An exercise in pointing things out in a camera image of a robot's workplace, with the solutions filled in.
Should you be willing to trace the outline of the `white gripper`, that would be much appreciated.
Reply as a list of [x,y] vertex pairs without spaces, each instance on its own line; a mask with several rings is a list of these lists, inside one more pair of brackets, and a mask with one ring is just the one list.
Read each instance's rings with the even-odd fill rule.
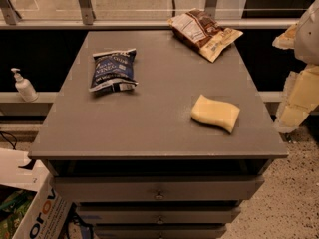
[[319,0],[272,42],[282,50],[294,48],[294,55],[307,65],[300,73],[290,72],[284,85],[282,101],[276,112],[274,127],[280,133],[299,128],[319,106]]

